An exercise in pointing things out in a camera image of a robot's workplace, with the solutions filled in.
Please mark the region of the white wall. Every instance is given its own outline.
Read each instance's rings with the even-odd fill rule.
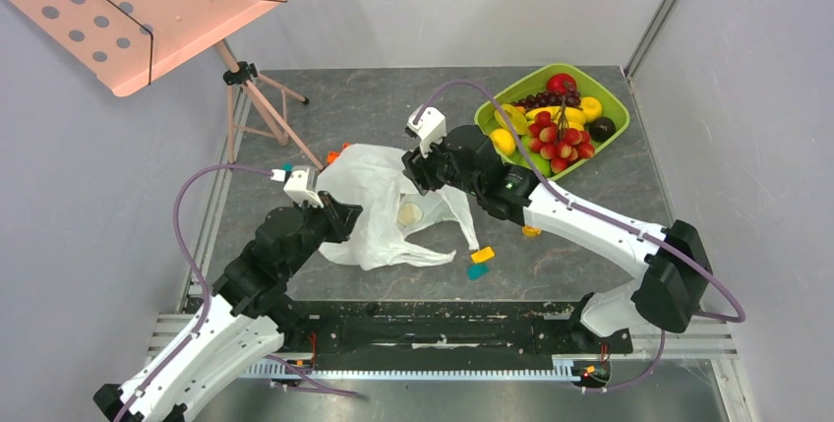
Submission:
[[[834,413],[832,8],[681,0],[635,79],[675,212],[748,311],[734,337],[765,420]]]
[[[290,0],[231,37],[269,69],[623,65],[660,0]]]
[[[0,40],[0,420],[103,420],[92,395],[142,368],[179,297],[171,206],[216,161],[222,64],[200,55],[117,98],[6,0]]]

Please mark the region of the bag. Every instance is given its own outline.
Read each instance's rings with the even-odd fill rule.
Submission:
[[[444,220],[458,222],[469,248],[480,249],[466,194],[443,187],[421,196],[402,174],[404,154],[389,147],[351,145],[319,175],[318,190],[364,208],[349,240],[322,244],[319,251],[325,258],[363,270],[399,263],[442,265],[454,258],[454,251],[434,252],[405,237]]]

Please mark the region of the green basket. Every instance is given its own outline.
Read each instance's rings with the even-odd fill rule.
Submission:
[[[498,95],[496,95],[496,99],[499,103],[506,104],[527,97],[530,94],[541,92],[545,89],[545,84],[547,84],[550,77],[558,73],[567,73],[571,75],[576,80],[579,92],[581,92],[583,96],[590,95],[599,99],[602,103],[602,114],[614,121],[614,125],[617,127],[617,132],[615,132],[610,139],[602,144],[591,141],[591,145],[593,145],[594,149],[596,149],[597,153],[599,153],[611,142],[613,142],[614,139],[619,137],[626,127],[628,127],[628,123],[631,121],[631,116],[628,115],[626,107],[622,102],[620,102],[619,99],[614,97],[614,95],[611,94],[610,91],[606,90],[604,86],[577,69],[575,66],[564,63],[556,63],[545,66],[544,68],[534,71],[533,73],[522,78],[509,88],[499,92]],[[490,135],[490,132],[501,127],[498,122],[496,122],[494,113],[495,107],[491,102],[484,103],[475,112],[475,124],[487,135]],[[504,162],[526,166],[524,158],[521,157],[521,153],[518,152],[518,149],[516,149],[516,151],[509,157],[500,151],[498,151],[498,153],[501,155]],[[565,171],[550,176],[549,179],[559,179],[579,166],[585,164],[586,161],[589,160],[581,159],[580,161],[572,164]]]

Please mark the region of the purple cable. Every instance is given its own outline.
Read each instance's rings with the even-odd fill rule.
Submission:
[[[414,120],[412,121],[412,125],[417,125],[417,121],[420,120],[420,117],[423,115],[423,112],[430,105],[432,105],[432,103],[434,103],[435,99],[437,99],[437,97],[441,94],[441,92],[443,92],[447,88],[449,88],[451,86],[455,86],[455,85],[470,86],[470,87],[474,88],[475,90],[478,90],[480,93],[482,93],[484,96],[486,96],[487,99],[489,99],[490,102],[492,102],[493,106],[495,106],[495,108],[496,108],[496,111],[498,111],[499,114],[504,119],[504,122],[506,123],[506,127],[512,132],[512,139],[515,141],[515,145],[518,148],[518,152],[521,153],[521,156],[524,158],[525,161],[527,161],[527,164],[534,165],[535,163],[533,162],[532,158],[530,158],[530,154],[527,153],[526,149],[524,148],[524,145],[521,143],[521,139],[518,138],[518,132],[515,131],[515,128],[512,126],[512,122],[510,121],[509,117],[506,115],[506,112],[504,112],[504,110],[501,109],[501,104],[495,99],[495,97],[493,95],[490,94],[490,92],[486,88],[484,88],[483,86],[481,86],[477,83],[474,83],[474,82],[471,82],[471,81],[468,81],[468,80],[452,80],[452,81],[448,81],[446,83],[443,83],[439,88],[437,88],[434,92],[432,92],[432,94],[429,96],[429,98],[426,100],[426,102],[424,102],[423,105],[420,107],[420,110],[417,111],[417,114],[414,116]],[[567,198],[565,196],[563,196],[559,191],[557,191],[556,188],[553,187],[553,185],[550,184],[550,181],[548,181],[548,179],[544,177],[544,175],[541,173],[541,171],[538,170],[538,168],[531,167],[530,170],[533,172],[533,174],[536,175],[536,178],[539,180],[539,182],[545,187],[545,189],[548,190],[549,193],[551,193],[553,195],[553,197],[555,197],[558,201],[560,201],[563,204],[568,204]],[[626,232],[628,232],[632,235],[637,235],[637,236],[640,235],[641,230],[638,229],[637,227],[634,227],[634,226],[631,226],[627,223],[621,222],[621,221],[619,221],[619,220],[617,220],[613,217],[609,217],[602,212],[595,211],[593,209],[587,208],[583,205],[576,204],[576,203],[574,203],[572,207],[574,209],[576,209],[577,211],[587,213],[588,215],[596,217],[596,218],[598,218],[598,219],[600,219],[604,222],[615,225],[616,227],[619,227],[622,230],[625,230]],[[736,299],[736,296],[734,296],[733,293],[730,292],[730,289],[728,289],[727,286],[724,285],[724,283],[722,283],[720,280],[718,280],[717,277],[715,277],[709,271],[707,271],[704,267],[699,265],[695,260],[688,257],[686,254],[684,254],[683,252],[681,252],[677,248],[673,247],[672,245],[664,242],[660,238],[657,238],[657,237],[655,237],[651,234],[648,234],[648,233],[643,234],[642,238],[644,238],[645,240],[648,240],[650,243],[653,243],[653,244],[657,245],[658,247],[662,248],[663,250],[666,250],[667,252],[671,253],[672,255],[675,256],[675,258],[681,260],[687,266],[689,266],[690,268],[695,270],[695,272],[697,272],[698,274],[703,276],[710,284],[712,284],[713,286],[715,286],[716,289],[718,289],[718,291],[721,293],[721,295],[724,296],[725,299],[727,299],[727,301],[730,303],[731,306],[733,306],[733,309],[735,309],[735,311],[737,313],[736,316],[728,316],[728,315],[725,315],[725,314],[717,314],[717,313],[712,313],[712,312],[696,312],[695,315],[698,315],[698,316],[701,316],[701,317],[707,317],[707,318],[710,318],[710,319],[716,319],[716,320],[719,320],[719,321],[733,322],[733,323],[742,323],[746,320],[746,313],[745,313],[745,310],[742,308],[742,304],[739,302],[738,299]],[[643,372],[637,378],[635,378],[635,379],[633,379],[629,382],[622,383],[622,384],[619,384],[619,385],[608,388],[607,391],[621,389],[621,388],[627,388],[627,387],[631,386],[631,384],[642,381],[644,378],[646,378],[648,375],[650,375],[651,372],[654,371],[654,368],[657,366],[658,362],[660,361],[660,357],[663,355],[663,349],[664,349],[665,344],[666,344],[666,333],[661,332],[661,334],[660,334],[660,348],[658,349],[657,355],[654,357],[654,359],[652,360],[651,364],[646,369],[646,371]]]
[[[249,171],[252,173],[263,174],[265,176],[271,176],[272,172],[267,171],[265,169],[253,168],[251,166],[241,166],[238,164],[216,164],[214,166],[209,166],[206,168],[201,169],[200,171],[194,173],[194,175],[188,178],[188,181],[183,184],[182,188],[180,188],[179,194],[177,194],[177,199],[174,201],[174,235],[177,238],[177,244],[180,246],[180,251],[182,252],[183,256],[185,256],[186,261],[188,262],[188,266],[191,269],[191,272],[194,276],[197,277],[197,281],[200,283],[200,289],[203,292],[203,310],[200,311],[200,316],[197,318],[197,323],[194,324],[194,327],[191,329],[188,335],[183,338],[180,343],[174,347],[173,351],[171,351],[168,356],[166,356],[158,366],[156,366],[153,371],[151,371],[145,380],[142,381],[141,384],[137,386],[137,391],[144,392],[150,383],[153,382],[153,379],[165,369],[166,366],[178,355],[180,352],[185,349],[186,345],[192,340],[191,334],[197,333],[203,327],[203,323],[206,322],[206,319],[209,316],[209,310],[211,309],[211,289],[209,289],[209,284],[206,282],[206,278],[200,272],[200,267],[197,266],[197,263],[194,261],[194,257],[191,256],[191,252],[188,251],[188,246],[185,244],[185,240],[182,236],[182,230],[180,229],[180,205],[182,204],[183,197],[185,196],[186,191],[188,188],[197,181],[198,178],[201,176],[211,173],[212,171],[217,171],[220,169],[236,169],[240,171]],[[130,410],[131,405],[136,402],[136,392],[131,394],[128,400],[125,402],[125,405],[119,410],[116,414],[116,417],[113,419],[113,422],[120,422],[122,417]]]
[[[302,372],[298,368],[290,365],[284,359],[278,358],[275,355],[267,355],[266,359],[276,361],[276,362],[280,363],[281,366],[283,366],[284,368],[289,370],[291,373],[295,374],[296,376],[298,376],[302,380],[306,381],[307,383],[310,383],[311,385],[315,386],[318,389],[318,391],[314,391],[312,388],[294,388],[293,391],[321,392],[321,393],[327,393],[327,394],[333,394],[333,395],[344,395],[346,397],[357,397],[357,396],[359,396],[358,392],[345,391],[345,390],[335,390],[333,388],[328,388],[327,386],[325,386],[325,385],[319,383],[318,381],[310,378],[309,376],[305,375],[304,372]]]

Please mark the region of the purple hose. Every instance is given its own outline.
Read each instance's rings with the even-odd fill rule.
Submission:
[[[333,394],[333,395],[344,395],[346,397],[357,397],[359,395],[358,392],[345,391],[345,390],[335,390],[333,388],[328,388],[327,386],[325,386],[325,385],[319,383],[318,381],[310,378],[309,376],[305,375],[304,372],[302,372],[298,368],[290,365],[289,363],[284,361],[282,358],[278,358],[275,355],[267,355],[266,359],[269,359],[269,360],[272,360],[272,361],[277,361],[278,363],[281,364],[281,366],[283,366],[284,368],[289,370],[291,373],[295,374],[296,376],[298,376],[302,380],[306,381],[307,383],[310,383],[311,385],[315,386],[318,389],[318,391],[314,391],[312,388],[293,388],[292,389],[293,391],[321,392],[321,393]]]
[[[197,281],[200,283],[200,289],[203,292],[203,308],[200,311],[200,316],[197,318],[197,323],[194,324],[194,327],[191,329],[188,335],[183,338],[180,343],[174,347],[173,351],[171,351],[168,356],[166,356],[156,368],[151,371],[145,380],[142,381],[141,384],[137,386],[137,391],[144,392],[150,383],[153,382],[153,379],[165,369],[166,366],[178,355],[182,350],[188,345],[188,343],[192,340],[191,334],[197,333],[203,327],[203,323],[209,316],[209,310],[211,309],[211,289],[209,289],[209,284],[206,283],[206,278],[203,276],[203,273],[200,272],[200,267],[197,266],[197,263],[194,261],[194,257],[191,256],[191,252],[188,251],[188,246],[185,244],[185,240],[182,236],[182,230],[180,229],[180,205],[182,204],[183,197],[185,196],[186,191],[188,191],[189,186],[192,185],[198,178],[203,176],[204,174],[211,173],[212,171],[217,171],[220,169],[236,169],[240,171],[249,171],[252,173],[263,174],[265,176],[271,176],[272,172],[267,171],[265,169],[253,168],[251,166],[241,166],[237,164],[217,164],[214,166],[209,166],[206,168],[201,169],[200,171],[194,173],[194,175],[188,178],[188,181],[183,184],[182,188],[180,188],[179,194],[177,194],[177,199],[174,201],[174,235],[177,238],[177,244],[180,246],[180,251],[182,252],[183,256],[185,256],[186,261],[188,262],[188,266],[191,269],[191,272],[194,276],[197,277]],[[116,414],[116,417],[113,419],[113,422],[120,422],[122,417],[130,410],[131,405],[136,402],[136,392],[131,394],[128,400],[125,402],[125,405],[119,410]]]
[[[437,88],[434,92],[432,92],[432,94],[429,96],[429,98],[426,99],[426,102],[424,102],[423,105],[420,107],[420,110],[417,111],[417,114],[414,116],[414,120],[412,121],[412,125],[417,125],[417,121],[420,120],[420,117],[423,115],[423,112],[425,112],[425,110],[435,102],[435,99],[437,99],[437,97],[441,94],[441,92],[443,92],[447,88],[449,88],[451,86],[455,86],[455,85],[470,86],[470,87],[474,88],[475,90],[478,90],[484,96],[486,96],[487,99],[489,99],[489,101],[492,102],[493,106],[495,106],[496,111],[498,111],[499,114],[504,119],[504,122],[506,123],[506,127],[512,132],[512,139],[515,141],[515,145],[518,148],[518,152],[521,153],[521,156],[524,158],[525,161],[527,161],[527,164],[529,164],[529,165],[535,164],[535,163],[533,163],[532,158],[530,158],[530,154],[527,153],[526,149],[524,148],[524,145],[521,143],[521,139],[518,138],[518,133],[515,131],[515,128],[512,126],[512,122],[510,121],[509,117],[506,115],[506,112],[504,112],[504,110],[501,109],[501,105],[499,104],[499,102],[495,99],[495,97],[493,95],[490,94],[490,92],[486,88],[484,88],[483,86],[481,86],[477,83],[474,83],[474,82],[471,82],[471,81],[468,81],[468,80],[452,80],[452,81],[448,81],[446,83],[443,83],[439,88]],[[556,188],[554,188],[550,184],[550,182],[547,180],[547,178],[544,177],[544,175],[541,173],[541,171],[538,170],[538,168],[531,167],[530,170],[533,172],[533,174],[536,175],[536,178],[539,180],[539,182],[545,187],[545,189],[548,190],[548,192],[550,192],[553,195],[553,197],[555,197],[557,200],[559,200],[563,204],[568,204],[567,198],[565,196],[563,196],[562,194],[560,194],[560,192],[557,191]],[[634,227],[634,226],[631,226],[627,223],[621,222],[621,221],[619,221],[619,220],[617,220],[613,217],[609,217],[602,212],[595,211],[593,209],[587,208],[583,205],[576,204],[576,203],[574,203],[572,207],[574,209],[576,209],[577,211],[587,213],[588,215],[596,217],[596,218],[598,218],[598,219],[600,219],[604,222],[615,225],[616,227],[618,227],[622,230],[625,230],[626,232],[628,232],[632,235],[639,236],[639,234],[640,234],[640,229],[638,229],[637,227]],[[718,291],[721,293],[721,295],[724,296],[725,299],[727,299],[727,301],[730,303],[731,306],[733,306],[733,309],[737,313],[735,316],[728,316],[728,315],[725,315],[725,314],[717,314],[717,313],[712,313],[712,312],[702,312],[701,311],[701,312],[695,313],[696,315],[702,316],[702,317],[707,317],[707,318],[710,318],[710,319],[716,319],[716,320],[719,320],[719,321],[733,322],[733,323],[742,323],[746,320],[746,313],[745,313],[744,308],[742,308],[742,304],[739,302],[738,299],[736,299],[736,296],[734,296],[733,293],[730,292],[730,289],[728,289],[727,286],[724,285],[724,283],[722,283],[720,280],[718,280],[717,277],[712,275],[712,273],[710,273],[704,267],[699,265],[695,260],[688,257],[686,254],[684,254],[683,252],[681,252],[677,248],[673,247],[672,245],[666,243],[665,241],[661,240],[660,238],[657,238],[657,237],[655,237],[651,234],[648,234],[648,233],[643,234],[642,237],[645,240],[648,240],[650,243],[653,243],[653,244],[657,245],[658,247],[662,248],[663,250],[666,250],[667,252],[671,253],[672,255],[675,256],[675,258],[681,260],[687,266],[689,266],[690,268],[695,270],[695,272],[697,272],[698,274],[703,276],[710,284],[712,284],[713,286],[715,286],[716,289],[718,289]],[[661,334],[660,334],[660,348],[658,349],[657,355],[652,360],[651,364],[646,369],[646,371],[643,372],[637,378],[635,378],[635,379],[633,379],[629,382],[622,383],[622,384],[615,385],[613,387],[607,388],[607,391],[627,388],[634,383],[642,381],[644,378],[646,378],[648,375],[650,375],[651,372],[654,371],[658,362],[660,361],[660,357],[663,355],[663,349],[664,349],[665,344],[666,344],[666,333],[661,332]]]

